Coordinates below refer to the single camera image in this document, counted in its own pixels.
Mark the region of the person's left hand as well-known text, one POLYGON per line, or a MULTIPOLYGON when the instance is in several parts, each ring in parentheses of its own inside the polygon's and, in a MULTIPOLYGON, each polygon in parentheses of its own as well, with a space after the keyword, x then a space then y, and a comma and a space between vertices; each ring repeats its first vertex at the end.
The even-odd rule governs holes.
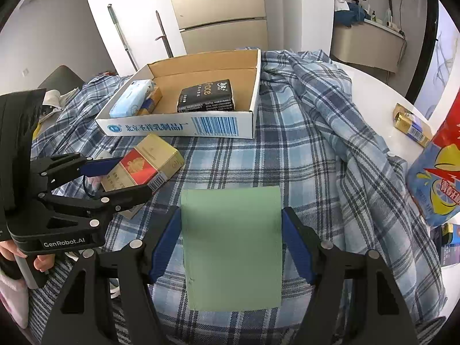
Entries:
MULTIPOLYGON (((16 257, 26 258, 26 255, 18 249, 13 240, 0 242, 1 254, 7 260, 15 262, 16 257)), ((42 273, 48 271, 55 264, 55 255, 37 256, 34 259, 34 268, 42 273)))

